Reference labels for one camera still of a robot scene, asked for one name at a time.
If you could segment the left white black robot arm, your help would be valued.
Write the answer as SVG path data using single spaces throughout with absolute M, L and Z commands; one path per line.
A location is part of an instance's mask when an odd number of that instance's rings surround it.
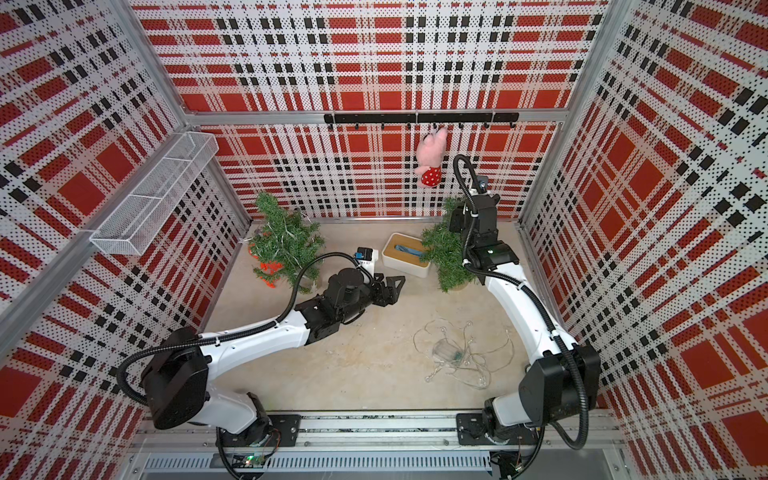
M 123 360 L 116 372 L 118 387 L 148 407 L 158 430 L 207 425 L 216 428 L 221 447 L 268 443 L 279 430 L 258 397 L 219 389 L 216 379 L 248 362 L 333 335 L 370 306 L 396 304 L 406 280 L 375 272 L 374 253 L 359 248 L 354 255 L 344 254 L 351 267 L 332 275 L 324 292 L 303 302 L 293 291 L 276 317 L 221 332 L 174 331 L 161 345 Z

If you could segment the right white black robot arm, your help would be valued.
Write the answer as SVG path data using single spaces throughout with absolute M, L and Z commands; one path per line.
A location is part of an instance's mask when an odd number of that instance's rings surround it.
M 499 302 L 528 358 L 517 390 L 485 402 L 486 434 L 502 442 L 522 427 L 552 427 L 567 447 L 580 450 L 587 443 L 589 412 L 596 405 L 599 355 L 555 320 L 530 286 L 513 249 L 499 239 L 500 198 L 489 194 L 487 178 L 476 173 L 465 155 L 454 158 L 453 174 L 464 195 L 450 219 L 451 231 L 461 237 L 462 266 Z

